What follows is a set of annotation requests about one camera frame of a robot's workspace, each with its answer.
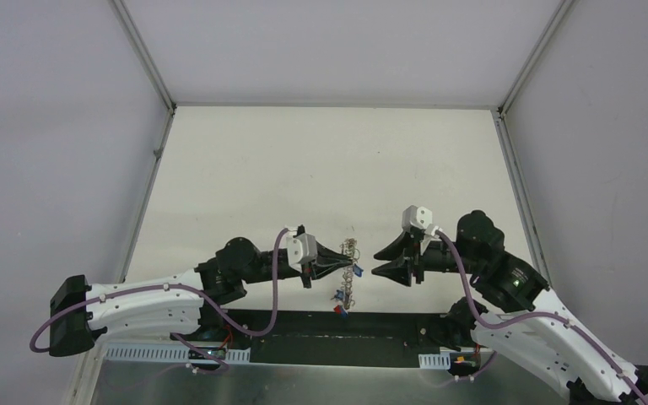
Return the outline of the blue tag key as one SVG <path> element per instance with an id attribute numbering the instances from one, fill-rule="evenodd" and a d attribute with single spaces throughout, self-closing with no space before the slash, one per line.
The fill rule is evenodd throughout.
<path id="1" fill-rule="evenodd" d="M 353 265 L 352 272 L 356 277 L 361 278 L 363 276 L 364 270 L 358 265 Z"/>

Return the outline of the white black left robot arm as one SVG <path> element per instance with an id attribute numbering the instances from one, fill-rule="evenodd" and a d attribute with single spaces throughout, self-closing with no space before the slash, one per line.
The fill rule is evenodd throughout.
<path id="1" fill-rule="evenodd" d="M 135 283 L 88 283 L 84 275 L 67 278 L 52 296 L 50 317 L 30 340 L 30 349 L 51 357 L 91 350 L 101 339 L 147 334 L 197 334 L 217 339 L 224 323 L 246 335 L 268 334 L 278 315 L 278 283 L 297 278 L 304 288 L 313 281 L 351 267 L 351 256 L 319 243 L 305 228 L 282 229 L 274 248 L 262 251 L 244 237 L 227 241 L 214 257 L 182 273 Z M 272 309 L 261 330 L 247 330 L 227 315 L 224 305 L 246 296 L 248 284 L 272 286 Z M 37 345 L 47 332 L 48 345 Z"/>

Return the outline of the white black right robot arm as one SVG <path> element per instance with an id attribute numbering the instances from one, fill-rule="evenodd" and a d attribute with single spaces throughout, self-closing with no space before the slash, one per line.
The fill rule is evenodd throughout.
<path id="1" fill-rule="evenodd" d="M 462 297 L 429 329 L 441 346 L 488 348 L 570 404 L 648 403 L 648 365 L 596 337 L 538 270 L 505 249 L 503 231 L 485 212 L 463 215 L 450 238 L 429 209 L 406 208 L 401 233 L 375 259 L 374 275 L 406 287 L 429 272 L 460 278 Z"/>

